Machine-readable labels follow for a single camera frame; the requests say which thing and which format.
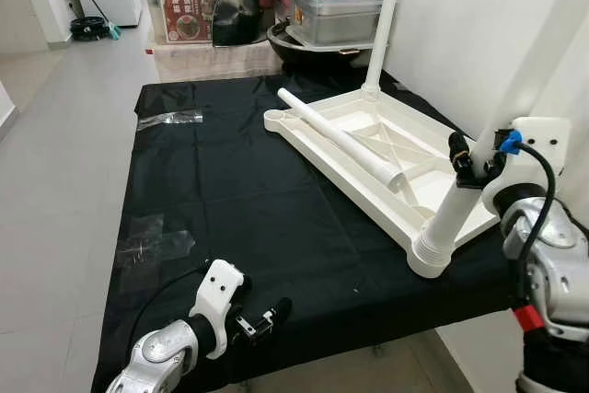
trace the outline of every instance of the white pipe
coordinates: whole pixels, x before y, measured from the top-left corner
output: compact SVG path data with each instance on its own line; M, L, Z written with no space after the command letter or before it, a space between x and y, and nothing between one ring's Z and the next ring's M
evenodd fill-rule
M371 94L380 91L378 82L380 80L380 72L383 69L383 63L385 62L388 34L393 22L396 3L397 0L383 0L383 6L380 10L380 18L376 27L375 44L372 49L372 55L370 56L370 64L368 65L368 74L366 75L366 81L362 85L362 90Z
M313 126L316 131L333 141L343 152L351 156L370 175L387 186L388 189L395 193L399 191L407 192L407 189L401 189L405 187L404 185L407 183L407 180L399 167L383 160L370 149L358 143L346 132L336 127L331 121L303 103L283 87L278 90L278 97Z
M529 115L587 14L589 0L555 1L500 105L471 151L478 174L482 173L484 162L492 158L495 130L508 127L515 117ZM416 273L435 278L444 271L455 249L456 235L478 198L479 191L459 189L456 184L452 186L437 214L413 241L407 255L407 261Z

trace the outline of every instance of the packaging label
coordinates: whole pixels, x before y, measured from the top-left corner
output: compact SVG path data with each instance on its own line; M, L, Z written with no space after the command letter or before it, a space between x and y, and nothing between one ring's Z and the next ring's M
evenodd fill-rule
M211 41L217 0L159 0L168 43Z

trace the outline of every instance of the white plastic stand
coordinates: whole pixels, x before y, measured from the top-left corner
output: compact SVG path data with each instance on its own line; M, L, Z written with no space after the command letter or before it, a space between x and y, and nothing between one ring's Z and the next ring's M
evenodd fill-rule
M406 251L410 267L439 276L456 247L494 224L480 191L459 189L448 161L452 132L392 99L378 85L397 0L384 0L366 81L361 89L264 114L280 133ZM504 99L471 149L480 173L492 157L494 131L532 110L589 9L589 0L557 0Z

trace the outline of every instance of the black cloth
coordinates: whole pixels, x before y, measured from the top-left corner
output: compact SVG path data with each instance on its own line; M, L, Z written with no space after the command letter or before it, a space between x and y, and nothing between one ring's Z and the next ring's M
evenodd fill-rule
M179 392L218 388L509 306L496 227L457 251L440 278L422 279L366 214L280 135L265 131L264 111L285 109L279 87L310 102L354 90L364 76L365 70L351 69L143 88L140 119L196 109L203 122L160 124L136 135L94 392L126 365L128 335L144 300L204 259L228 260L251 277L246 318L258 318L283 296L294 308L259 346L199 364ZM397 91L390 77L381 83L395 98L451 124L423 99ZM129 238L149 216L159 217L165 235L188 231L195 241L190 253L164 258L168 238L159 252L142 243L143 253L124 260L133 252ZM185 318L201 278L172 284L146 309L133 339Z

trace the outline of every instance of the plastic base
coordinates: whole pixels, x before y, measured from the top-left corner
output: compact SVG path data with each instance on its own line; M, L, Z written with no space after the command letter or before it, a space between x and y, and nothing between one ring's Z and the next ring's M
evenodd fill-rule
M428 246L432 241L420 235L454 183L447 154L452 130L368 85L309 107L399 168L410 192L392 191L294 110L266 111L264 126L284 137L394 238L414 271L427 278L442 273L451 257ZM495 223L497 217L478 202L447 250L451 254Z

